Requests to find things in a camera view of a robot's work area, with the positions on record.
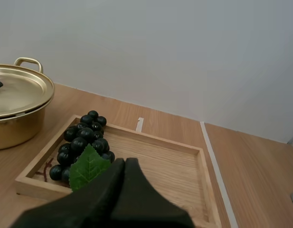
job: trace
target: artificial grape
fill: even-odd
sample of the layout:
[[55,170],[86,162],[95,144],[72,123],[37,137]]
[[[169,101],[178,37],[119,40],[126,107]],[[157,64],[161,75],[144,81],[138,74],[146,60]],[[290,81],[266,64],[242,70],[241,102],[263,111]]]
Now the artificial grape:
[[99,155],[103,154],[104,145],[103,145],[102,142],[100,142],[99,140],[96,140],[96,141],[93,142],[92,146],[97,151],[97,153]]
[[68,142],[73,141],[76,138],[76,130],[74,128],[68,128],[64,131],[64,139]]
[[67,166],[62,171],[62,182],[69,183],[70,166]]
[[87,142],[92,142],[95,137],[93,130],[91,130],[89,127],[83,128],[82,130],[78,131],[76,135],[77,137],[85,139]]
[[70,143],[65,143],[63,145],[61,145],[58,149],[58,152],[62,152],[62,151],[69,151],[70,150]]
[[86,123],[88,125],[91,125],[93,123],[93,118],[89,115],[83,115],[81,117],[81,120],[80,120],[82,123]]
[[94,132],[94,139],[97,140],[97,139],[100,139],[100,138],[103,138],[103,134],[99,131],[97,132]]
[[62,178],[63,167],[61,165],[54,165],[49,171],[49,176],[54,181],[59,181]]
[[102,127],[104,127],[107,123],[107,120],[104,116],[99,116],[96,120]]
[[88,115],[91,116],[94,120],[96,120],[99,116],[98,112],[96,112],[95,110],[89,111]]
[[91,126],[91,128],[92,128],[93,131],[100,131],[100,130],[102,130],[102,126],[99,123],[97,123],[97,122],[93,122],[90,126]]

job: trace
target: pot lid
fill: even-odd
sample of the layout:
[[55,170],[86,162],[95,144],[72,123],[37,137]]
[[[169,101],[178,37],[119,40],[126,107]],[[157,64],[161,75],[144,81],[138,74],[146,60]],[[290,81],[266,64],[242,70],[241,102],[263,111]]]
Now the pot lid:
[[[37,64],[37,71],[21,67]],[[18,58],[14,65],[0,64],[0,118],[22,115],[48,102],[54,94],[53,82],[43,74],[35,59]]]

